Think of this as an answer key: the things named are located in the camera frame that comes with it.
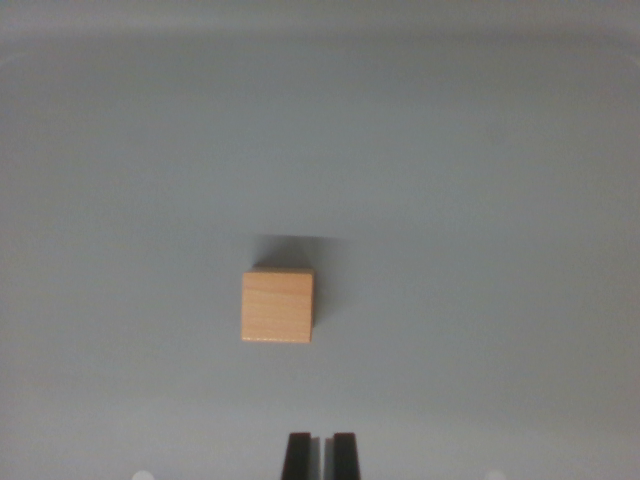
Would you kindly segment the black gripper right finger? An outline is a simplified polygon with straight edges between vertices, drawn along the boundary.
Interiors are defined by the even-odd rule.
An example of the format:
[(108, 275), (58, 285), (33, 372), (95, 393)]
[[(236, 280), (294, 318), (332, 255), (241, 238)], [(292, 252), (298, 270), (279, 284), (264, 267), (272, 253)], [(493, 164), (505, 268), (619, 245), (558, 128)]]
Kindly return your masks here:
[(325, 439), (323, 479), (361, 479), (357, 437), (355, 433), (339, 432)]

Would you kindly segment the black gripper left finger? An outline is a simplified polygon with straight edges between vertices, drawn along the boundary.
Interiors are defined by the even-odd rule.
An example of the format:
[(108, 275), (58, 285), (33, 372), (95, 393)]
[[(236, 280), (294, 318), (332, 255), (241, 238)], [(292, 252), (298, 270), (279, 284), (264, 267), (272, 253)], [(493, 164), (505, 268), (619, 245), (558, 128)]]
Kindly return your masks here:
[(318, 480), (321, 475), (319, 438), (310, 432), (289, 434), (281, 480)]

